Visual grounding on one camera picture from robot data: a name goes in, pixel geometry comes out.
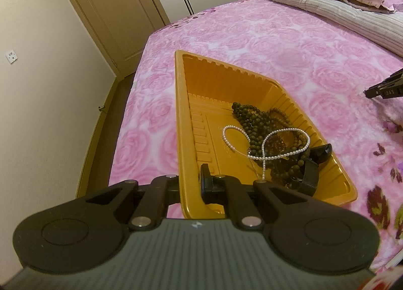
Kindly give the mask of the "orange plastic tray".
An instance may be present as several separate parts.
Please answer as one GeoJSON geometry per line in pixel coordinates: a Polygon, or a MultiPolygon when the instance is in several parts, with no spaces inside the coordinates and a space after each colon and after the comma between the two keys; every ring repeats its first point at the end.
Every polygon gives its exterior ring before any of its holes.
{"type": "Polygon", "coordinates": [[[248,141],[241,132],[224,130],[239,126],[234,102],[263,111],[280,109],[292,126],[308,133],[313,147],[326,143],[314,123],[275,80],[246,69],[190,52],[175,53],[176,125],[180,202],[185,218],[224,218],[224,208],[202,199],[200,168],[207,164],[212,175],[236,177],[251,185],[271,180],[269,171],[245,157],[248,141]]]}

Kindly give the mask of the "striped folded blanket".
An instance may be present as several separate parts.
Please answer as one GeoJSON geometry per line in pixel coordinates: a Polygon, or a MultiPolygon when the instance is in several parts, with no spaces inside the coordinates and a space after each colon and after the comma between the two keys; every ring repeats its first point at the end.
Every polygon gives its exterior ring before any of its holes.
{"type": "Polygon", "coordinates": [[[295,7],[321,17],[373,41],[402,56],[402,13],[377,13],[354,8],[336,0],[269,0],[295,7]]]}

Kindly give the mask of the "pink rose bedspread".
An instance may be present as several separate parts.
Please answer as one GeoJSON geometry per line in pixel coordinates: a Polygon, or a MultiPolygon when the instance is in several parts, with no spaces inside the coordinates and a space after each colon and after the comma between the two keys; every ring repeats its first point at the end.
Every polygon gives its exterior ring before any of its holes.
{"type": "Polygon", "coordinates": [[[402,249],[402,100],[364,90],[401,69],[402,59],[317,15],[268,0],[207,9],[148,38],[128,96],[109,183],[178,170],[177,50],[236,65],[282,85],[333,145],[358,191],[350,209],[380,229],[372,267],[402,249]]]}

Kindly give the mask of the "brown wooden door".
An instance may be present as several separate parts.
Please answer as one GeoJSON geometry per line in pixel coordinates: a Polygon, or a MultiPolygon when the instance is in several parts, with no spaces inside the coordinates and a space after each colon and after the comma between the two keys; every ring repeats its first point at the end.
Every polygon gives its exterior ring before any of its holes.
{"type": "Polygon", "coordinates": [[[148,37],[169,24],[160,0],[70,0],[115,75],[135,73],[148,37]]]}

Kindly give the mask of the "white wall socket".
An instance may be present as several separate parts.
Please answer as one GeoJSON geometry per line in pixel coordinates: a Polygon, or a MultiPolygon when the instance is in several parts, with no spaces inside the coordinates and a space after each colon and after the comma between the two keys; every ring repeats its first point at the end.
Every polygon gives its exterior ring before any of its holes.
{"type": "Polygon", "coordinates": [[[8,60],[9,64],[13,64],[18,60],[18,56],[14,50],[10,50],[9,52],[5,53],[5,57],[8,60]]]}

